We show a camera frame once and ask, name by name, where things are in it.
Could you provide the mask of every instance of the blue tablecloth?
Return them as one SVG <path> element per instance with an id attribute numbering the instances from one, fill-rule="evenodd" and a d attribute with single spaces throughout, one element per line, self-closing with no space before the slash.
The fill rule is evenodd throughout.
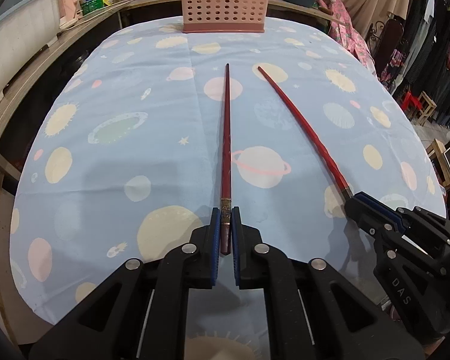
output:
<path id="1" fill-rule="evenodd" d="M 313 126 L 354 191 L 445 215 L 427 154 L 365 67 L 312 27 L 183 34 L 181 17 L 125 28 L 57 98 L 20 179 L 11 224 L 16 286 L 56 323 L 129 258 L 159 259 L 219 204 L 224 66 L 231 71 L 232 194 L 243 223 L 288 257 L 325 258 L 374 301 L 371 238 L 344 217 L 314 147 L 257 71 Z M 232 257 L 192 291 L 188 359 L 266 359 L 261 291 L 238 291 Z"/>

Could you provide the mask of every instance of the pink storage basket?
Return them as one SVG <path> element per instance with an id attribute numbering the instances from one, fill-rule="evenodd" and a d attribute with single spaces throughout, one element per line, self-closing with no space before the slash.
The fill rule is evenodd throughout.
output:
<path id="1" fill-rule="evenodd" d="M 183 32 L 264 32 L 268 0 L 182 0 Z"/>

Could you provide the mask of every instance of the silver bolt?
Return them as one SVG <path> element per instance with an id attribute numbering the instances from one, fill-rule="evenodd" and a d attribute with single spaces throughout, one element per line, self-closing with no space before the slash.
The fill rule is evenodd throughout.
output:
<path id="1" fill-rule="evenodd" d="M 197 247 L 195 244 L 185 244 L 182 246 L 182 252 L 186 254 L 192 254 L 197 250 Z"/>
<path id="2" fill-rule="evenodd" d="M 327 263 L 323 259 L 313 259 L 311 265 L 317 271 L 322 271 L 327 267 Z"/>
<path id="3" fill-rule="evenodd" d="M 253 249 L 255 249 L 255 252 L 257 253 L 265 254 L 269 252 L 270 246 L 268 246 L 267 244 L 257 244 Z"/>
<path id="4" fill-rule="evenodd" d="M 139 259 L 129 259 L 125 263 L 125 268 L 130 269 L 133 271 L 134 269 L 137 269 L 140 266 L 140 260 Z"/>

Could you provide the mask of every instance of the red chopstick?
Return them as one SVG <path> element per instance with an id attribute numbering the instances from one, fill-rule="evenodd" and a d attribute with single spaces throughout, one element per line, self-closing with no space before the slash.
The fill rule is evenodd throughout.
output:
<path id="1" fill-rule="evenodd" d="M 225 66 L 225 104 L 223 112 L 222 191 L 220 193 L 220 252 L 230 254 L 230 213 L 232 209 L 232 153 L 230 147 L 230 65 Z"/>
<path id="2" fill-rule="evenodd" d="M 307 120 L 303 117 L 303 115 L 300 113 L 297 107 L 295 107 L 295 105 L 288 98 L 288 96 L 285 95 L 285 93 L 281 90 L 281 88 L 276 84 L 276 82 L 260 66 L 258 67 L 258 70 L 260 73 L 263 74 L 263 76 L 270 83 L 273 89 L 275 89 L 275 92 L 278 93 L 278 95 L 283 100 L 285 105 L 288 107 L 292 115 L 295 117 L 296 121 L 298 121 L 299 125 L 301 126 L 302 130 L 306 133 L 308 138 L 315 144 L 318 153 L 324 160 L 330 173 L 335 178 L 335 183 L 340 192 L 342 193 L 343 198 L 345 200 L 351 198 L 352 192 L 350 190 L 350 187 L 348 186 L 347 181 L 345 180 L 342 173 L 338 169 L 338 166 L 335 163 L 334 159 L 330 156 L 329 152 L 327 151 L 327 148 L 322 144 L 318 135 L 315 134 L 315 131 L 313 131 L 311 125 L 308 124 Z"/>

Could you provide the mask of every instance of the tablecloth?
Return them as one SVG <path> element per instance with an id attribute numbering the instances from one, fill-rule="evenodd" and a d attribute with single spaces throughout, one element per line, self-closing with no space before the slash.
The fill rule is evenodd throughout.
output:
<path id="1" fill-rule="evenodd" d="M 209 223 L 219 205 L 229 63 L 232 203 L 243 223 L 292 259 L 326 259 L 378 302 L 372 238 L 345 219 L 323 162 L 257 66 L 354 191 L 445 215 L 431 162 L 400 108 L 312 27 L 267 18 L 263 34 L 183 34 L 181 22 L 113 34 L 53 104 L 13 209 L 10 258 L 23 299 L 56 323 L 127 259 L 159 259 Z M 217 354 L 269 358 L 263 292 L 235 287 L 232 256 L 220 258 L 214 290 L 192 290 L 189 300 L 186 358 Z"/>

